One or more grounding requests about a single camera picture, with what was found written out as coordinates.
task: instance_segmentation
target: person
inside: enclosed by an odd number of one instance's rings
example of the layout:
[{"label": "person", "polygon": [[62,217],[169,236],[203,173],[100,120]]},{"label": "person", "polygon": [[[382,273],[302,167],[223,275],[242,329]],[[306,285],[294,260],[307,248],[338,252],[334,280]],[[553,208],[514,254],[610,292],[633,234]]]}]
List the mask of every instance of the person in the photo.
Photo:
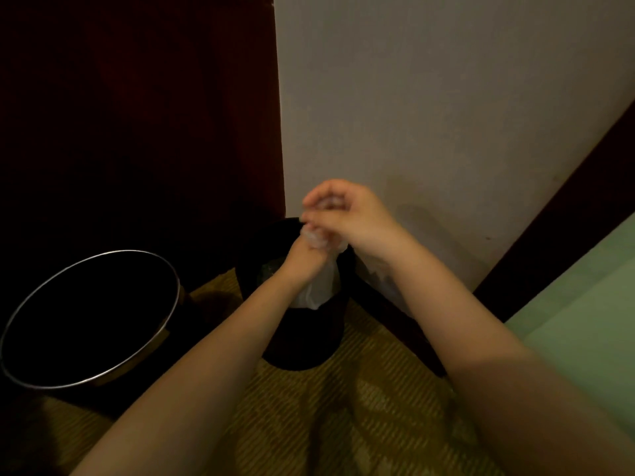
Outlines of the person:
[{"label": "person", "polygon": [[[319,210],[325,197],[345,207]],[[368,188],[329,180],[303,201],[312,230],[383,261],[499,464],[511,474],[633,475],[635,445],[494,317]],[[198,475],[282,315],[320,271],[304,237],[282,267],[121,416],[75,469]]]}]

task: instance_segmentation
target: person's left hand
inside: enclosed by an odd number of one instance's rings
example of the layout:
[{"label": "person's left hand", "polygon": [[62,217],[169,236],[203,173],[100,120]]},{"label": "person's left hand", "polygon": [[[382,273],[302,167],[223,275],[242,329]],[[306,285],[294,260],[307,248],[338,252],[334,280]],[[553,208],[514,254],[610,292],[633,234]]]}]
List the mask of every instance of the person's left hand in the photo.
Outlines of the person's left hand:
[{"label": "person's left hand", "polygon": [[306,237],[301,235],[291,246],[282,267],[276,273],[282,273],[300,290],[322,270],[327,259],[326,249],[312,248]]}]

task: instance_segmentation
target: hand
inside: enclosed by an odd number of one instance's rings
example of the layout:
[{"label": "hand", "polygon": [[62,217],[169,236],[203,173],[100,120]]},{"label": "hand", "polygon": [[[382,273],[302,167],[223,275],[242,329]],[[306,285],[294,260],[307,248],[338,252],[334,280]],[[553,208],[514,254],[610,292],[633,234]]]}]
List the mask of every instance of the hand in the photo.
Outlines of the hand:
[{"label": "hand", "polygon": [[[324,204],[320,202],[328,197],[340,198],[344,207],[321,210]],[[381,200],[363,185],[340,179],[327,180],[310,191],[302,203],[306,212],[300,220],[312,229],[334,232],[354,248],[388,264],[394,251],[410,237]]]},{"label": "hand", "polygon": [[293,243],[282,267],[275,273],[286,277],[299,292],[322,270],[328,251],[314,249],[303,235]]}]

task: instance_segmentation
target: black trash can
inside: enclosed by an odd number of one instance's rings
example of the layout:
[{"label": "black trash can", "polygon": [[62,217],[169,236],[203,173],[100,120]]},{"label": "black trash can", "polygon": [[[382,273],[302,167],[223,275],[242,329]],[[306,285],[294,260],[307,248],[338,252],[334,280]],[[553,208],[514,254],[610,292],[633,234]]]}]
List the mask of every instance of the black trash can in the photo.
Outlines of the black trash can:
[{"label": "black trash can", "polygon": [[[247,244],[235,268],[243,299],[262,283],[263,266],[287,255],[301,228],[298,218],[287,218],[265,227]],[[335,353],[344,335],[344,313],[354,264],[353,249],[349,247],[337,258],[342,283],[340,292],[317,310],[286,311],[263,354],[269,364],[301,371],[319,366]]]},{"label": "black trash can", "polygon": [[205,333],[171,264],[113,251],[32,292],[4,330],[0,364],[20,386],[116,417]]}]

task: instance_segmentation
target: carpeted floor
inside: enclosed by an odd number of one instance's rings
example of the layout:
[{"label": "carpeted floor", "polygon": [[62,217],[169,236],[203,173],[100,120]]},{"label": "carpeted floor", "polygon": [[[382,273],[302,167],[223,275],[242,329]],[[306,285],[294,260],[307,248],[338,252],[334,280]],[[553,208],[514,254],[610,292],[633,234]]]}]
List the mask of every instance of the carpeted floor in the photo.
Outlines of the carpeted floor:
[{"label": "carpeted floor", "polygon": [[[234,271],[196,290],[214,312],[239,303]],[[50,397],[0,411],[0,473],[68,474],[109,420]],[[498,475],[445,380],[354,301],[344,340],[318,368],[258,362],[206,475]]]}]

